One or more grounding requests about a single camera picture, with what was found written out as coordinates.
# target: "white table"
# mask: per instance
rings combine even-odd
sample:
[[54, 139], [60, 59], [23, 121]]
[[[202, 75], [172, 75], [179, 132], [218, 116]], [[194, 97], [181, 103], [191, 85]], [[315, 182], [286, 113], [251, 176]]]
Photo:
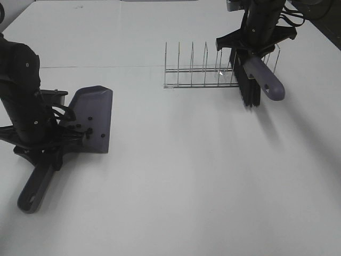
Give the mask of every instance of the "white table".
[[111, 144], [108, 155], [66, 156], [26, 215], [16, 200], [33, 168], [0, 143], [0, 254], [339, 255], [333, 44], [309, 23], [281, 43], [286, 99], [253, 111], [238, 89], [163, 89], [165, 41], [213, 44], [241, 16], [223, 0], [48, 1], [20, 15], [4, 34], [40, 55], [42, 88], [113, 89]]

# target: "gray plastic handle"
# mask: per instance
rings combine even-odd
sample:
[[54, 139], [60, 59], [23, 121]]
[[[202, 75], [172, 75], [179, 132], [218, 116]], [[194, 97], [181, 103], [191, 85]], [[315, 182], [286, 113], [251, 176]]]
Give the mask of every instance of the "gray plastic handle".
[[256, 79], [266, 96], [271, 100], [283, 100], [285, 90], [283, 84], [269, 70], [267, 65], [258, 56], [252, 56], [243, 65], [249, 79]]

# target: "wire rack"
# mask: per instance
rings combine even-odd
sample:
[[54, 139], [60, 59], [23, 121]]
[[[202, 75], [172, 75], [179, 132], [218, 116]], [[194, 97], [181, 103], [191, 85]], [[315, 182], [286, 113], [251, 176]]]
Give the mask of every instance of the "wire rack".
[[[281, 49], [276, 44], [273, 53], [266, 55], [263, 62], [275, 72]], [[189, 65], [180, 65], [180, 42], [177, 46], [177, 64], [167, 64], [167, 42], [165, 46], [165, 89], [191, 89], [191, 88], [232, 88], [238, 87], [234, 77], [234, 69], [230, 62], [230, 49], [223, 49], [216, 52], [215, 64], [208, 64], [208, 46], [205, 42], [204, 54], [200, 64], [194, 64], [194, 42], [192, 42]]]

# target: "cable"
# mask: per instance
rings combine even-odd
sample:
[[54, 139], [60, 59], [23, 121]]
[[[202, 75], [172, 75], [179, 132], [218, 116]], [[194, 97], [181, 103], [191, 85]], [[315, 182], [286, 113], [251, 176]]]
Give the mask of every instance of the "cable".
[[5, 9], [2, 3], [0, 3], [0, 23], [2, 23], [5, 19]]
[[65, 111], [65, 113], [62, 114], [58, 110], [52, 109], [53, 113], [56, 114], [56, 116], [55, 116], [56, 120], [64, 120], [64, 121], [74, 121], [74, 120], [76, 120], [75, 112], [71, 108], [69, 108], [67, 106], [63, 106], [61, 104], [57, 104], [57, 103], [53, 103], [52, 107], [60, 108], [60, 109]]
[[308, 19], [308, 18], [305, 18], [305, 19], [306, 19], [306, 20], [309, 20], [309, 21], [316, 21], [316, 20], [320, 20], [320, 19], [324, 18], [324, 17], [328, 14], [328, 12], [330, 11], [330, 9], [331, 9], [331, 7], [332, 7], [334, 1], [335, 1], [335, 0], [330, 0], [330, 3], [329, 3], [329, 6], [328, 6], [327, 10], [326, 10], [325, 13], [324, 13], [323, 15], [321, 15], [320, 17], [309, 18], [309, 19]]
[[305, 19], [306, 20], [306, 18], [304, 17], [303, 13], [299, 13], [301, 15], [297, 15], [297, 14], [294, 14], [294, 13], [291, 13], [291, 12], [287, 12], [287, 11], [282, 11], [282, 13], [290, 15], [290, 16], [293, 16], [293, 17], [297, 17], [297, 18], [301, 18], [301, 19]]
[[291, 25], [292, 27], [295, 27], [295, 28], [302, 26], [302, 25], [304, 24], [304, 22], [305, 22], [305, 19], [303, 18], [303, 21], [302, 21], [301, 24], [294, 23], [293, 21], [291, 21], [291, 20], [290, 20], [287, 16], [285, 16], [284, 14], [281, 14], [281, 15], [279, 16], [279, 18], [280, 18], [280, 19], [283, 19], [287, 24], [289, 24], [289, 25]]

